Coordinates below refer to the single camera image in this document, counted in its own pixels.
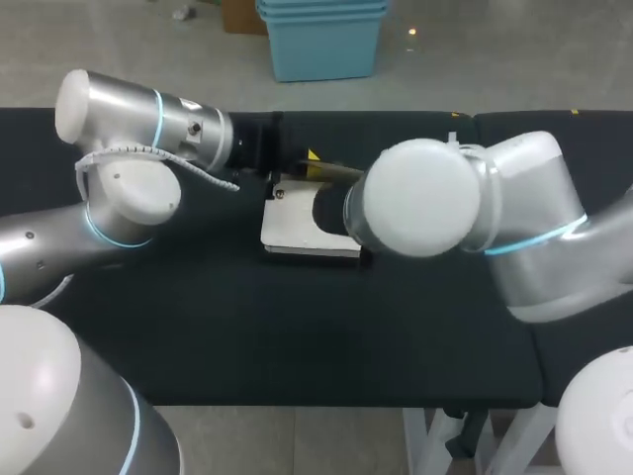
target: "yellow label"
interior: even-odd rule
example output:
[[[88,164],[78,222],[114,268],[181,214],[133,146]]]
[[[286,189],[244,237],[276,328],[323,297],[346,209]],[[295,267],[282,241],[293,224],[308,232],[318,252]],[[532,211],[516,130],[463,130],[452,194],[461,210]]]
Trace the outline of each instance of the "yellow label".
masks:
[[[318,155],[316,153],[314,153],[312,150],[308,149],[308,160],[311,161],[320,161],[320,158],[318,158]],[[309,166],[308,165],[308,169],[306,170],[306,177],[308,178],[317,178],[320,175],[320,169],[316,168],[315,166]]]
[[[320,158],[318,158],[317,154],[308,148],[308,160],[320,161]]]

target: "wire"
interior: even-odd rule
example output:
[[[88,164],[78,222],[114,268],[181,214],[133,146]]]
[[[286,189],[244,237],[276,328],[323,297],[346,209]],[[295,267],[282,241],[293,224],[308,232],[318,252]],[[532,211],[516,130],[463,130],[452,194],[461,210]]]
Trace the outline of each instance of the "wire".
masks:
[[[73,277],[74,277],[74,274],[66,275],[61,280],[61,282],[59,282],[59,285],[57,285],[57,287],[53,289],[52,292],[50,292],[45,297],[39,299],[37,302],[32,304],[31,307],[33,307],[34,309],[39,309],[43,307],[44,305],[48,305],[50,302],[56,299],[59,296],[59,294],[61,294],[64,290],[66,290],[66,287],[68,287],[68,284],[70,284],[70,281],[72,280]]]
[[[190,172],[209,181],[213,185],[216,185],[227,191],[232,191],[232,192],[239,191],[239,186],[235,185],[234,183],[230,183],[229,181],[221,180],[220,178],[210,175],[206,171],[201,170],[197,166],[192,165],[187,160],[185,160],[184,158],[181,158],[178,155],[174,155],[173,153],[162,150],[160,148],[156,148],[154,146],[128,145],[128,146],[115,146],[115,147],[106,148],[103,150],[93,151],[91,153],[88,153],[86,156],[84,156],[83,158],[81,158],[79,161],[75,163],[77,188],[79,189],[79,193],[81,194],[81,199],[86,201],[88,198],[83,174],[91,166],[100,164],[100,163],[105,163],[108,161],[130,159],[129,155],[134,155],[135,158],[138,158],[141,160],[172,161],[176,163],[177,165],[182,166],[186,170],[189,170]]]

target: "gray floor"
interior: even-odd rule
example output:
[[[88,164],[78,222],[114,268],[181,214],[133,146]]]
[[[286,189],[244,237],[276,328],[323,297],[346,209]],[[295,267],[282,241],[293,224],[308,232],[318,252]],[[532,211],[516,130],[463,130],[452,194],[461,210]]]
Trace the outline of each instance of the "gray floor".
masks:
[[[392,1],[374,77],[288,85],[215,7],[179,24],[174,0],[0,0],[0,106],[52,106],[83,67],[233,111],[633,109],[630,0]],[[193,475],[407,471],[397,410],[161,411]]]

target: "blue plastic bin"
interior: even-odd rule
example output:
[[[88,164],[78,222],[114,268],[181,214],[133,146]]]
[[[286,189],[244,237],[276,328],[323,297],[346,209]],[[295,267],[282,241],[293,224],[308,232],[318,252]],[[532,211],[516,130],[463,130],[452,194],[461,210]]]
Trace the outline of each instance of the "blue plastic bin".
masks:
[[[262,18],[268,17],[305,17],[316,15],[347,15],[355,13],[377,13],[385,11],[387,1],[373,1],[369,3],[345,4],[345,5],[321,5],[314,7],[271,7],[262,1],[257,3],[257,10]]]
[[[337,5],[361,5],[367,3],[368,0],[260,0],[268,7],[315,7],[321,5],[337,6]]]
[[[280,82],[370,76],[386,9],[371,14],[266,17]]]

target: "black mat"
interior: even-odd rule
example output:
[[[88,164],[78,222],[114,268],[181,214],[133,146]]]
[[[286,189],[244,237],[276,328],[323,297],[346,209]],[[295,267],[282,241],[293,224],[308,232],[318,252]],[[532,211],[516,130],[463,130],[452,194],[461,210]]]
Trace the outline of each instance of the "black mat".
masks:
[[[444,113],[297,113],[284,123],[323,159],[363,168],[405,139],[476,139],[469,118]],[[51,111],[0,111],[0,134],[1,214],[77,200],[77,153],[55,138]],[[180,176],[183,206],[155,246],[78,275],[49,308],[152,403],[468,409],[541,399],[529,331],[478,256],[381,256],[366,271],[278,263],[259,242],[262,183],[232,195]]]
[[[589,214],[619,199],[633,184],[633,113],[572,111],[477,117],[484,146],[532,131],[559,141]],[[633,344],[633,295],[580,316],[532,326],[544,373],[544,403],[558,406],[572,378],[609,350]]]

